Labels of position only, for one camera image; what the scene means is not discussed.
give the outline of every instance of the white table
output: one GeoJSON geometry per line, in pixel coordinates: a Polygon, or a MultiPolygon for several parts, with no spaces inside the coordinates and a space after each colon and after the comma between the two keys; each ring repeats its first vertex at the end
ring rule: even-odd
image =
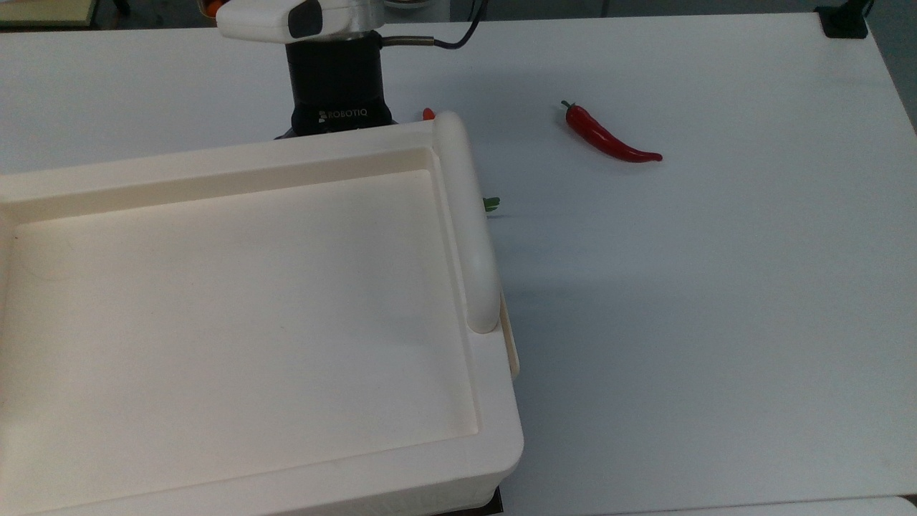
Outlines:
{"type": "MultiPolygon", "coordinates": [[[[0,45],[7,173],[288,126],[279,46],[212,29],[0,45]]],[[[494,22],[383,68],[397,119],[465,118],[503,198],[526,436],[511,514],[917,492],[917,138],[871,37],[825,39],[814,15],[494,22]],[[591,149],[561,99],[666,160],[591,149]]]]}

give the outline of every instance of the green leaf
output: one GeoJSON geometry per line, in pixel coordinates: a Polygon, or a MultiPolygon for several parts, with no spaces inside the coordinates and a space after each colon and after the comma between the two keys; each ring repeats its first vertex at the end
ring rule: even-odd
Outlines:
{"type": "Polygon", "coordinates": [[[484,198],[484,211],[486,211],[487,213],[494,211],[495,209],[497,209],[498,206],[500,206],[499,197],[485,197],[484,198]]]}

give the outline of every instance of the robotiq logo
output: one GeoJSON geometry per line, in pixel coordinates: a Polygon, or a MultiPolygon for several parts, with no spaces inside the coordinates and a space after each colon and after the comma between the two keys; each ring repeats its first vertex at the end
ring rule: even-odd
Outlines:
{"type": "Polygon", "coordinates": [[[354,118],[354,117],[368,117],[370,114],[363,109],[341,109],[339,111],[319,111],[318,112],[318,121],[326,122],[332,118],[354,118]]]}

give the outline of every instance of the plastic tray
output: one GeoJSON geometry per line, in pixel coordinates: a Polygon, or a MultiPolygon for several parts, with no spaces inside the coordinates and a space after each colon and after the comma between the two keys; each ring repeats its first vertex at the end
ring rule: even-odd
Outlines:
{"type": "Polygon", "coordinates": [[[0,515],[419,515],[518,461],[454,114],[0,192],[0,515]]]}

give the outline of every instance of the cable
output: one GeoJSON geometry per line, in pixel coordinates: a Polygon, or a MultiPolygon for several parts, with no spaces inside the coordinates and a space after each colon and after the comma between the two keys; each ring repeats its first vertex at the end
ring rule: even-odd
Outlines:
{"type": "Polygon", "coordinates": [[[468,32],[465,33],[465,36],[462,36],[462,39],[459,39],[455,43],[448,43],[445,41],[440,41],[439,39],[434,39],[433,44],[438,46],[440,49],[446,50],[458,50],[465,46],[465,43],[468,43],[468,40],[471,39],[471,35],[474,34],[474,30],[478,28],[478,24],[484,19],[484,15],[487,13],[487,4],[490,0],[481,0],[481,6],[478,7],[478,13],[474,15],[474,19],[471,21],[471,27],[468,28],[468,32]]]}
{"type": "Polygon", "coordinates": [[[478,24],[481,20],[484,19],[484,16],[487,14],[487,3],[490,0],[481,0],[481,6],[478,7],[478,12],[475,13],[474,19],[471,21],[471,27],[468,28],[468,31],[465,32],[465,35],[462,36],[462,39],[458,40],[455,43],[449,43],[447,41],[440,41],[431,36],[389,36],[387,38],[382,38],[383,47],[393,47],[395,45],[409,45],[409,46],[434,46],[439,47],[440,49],[446,50],[458,50],[465,46],[465,43],[468,43],[471,39],[471,35],[474,34],[474,30],[478,28],[478,24]]]}
{"type": "Polygon", "coordinates": [[[388,36],[382,38],[382,46],[432,47],[435,45],[435,41],[433,36],[388,36]]]}

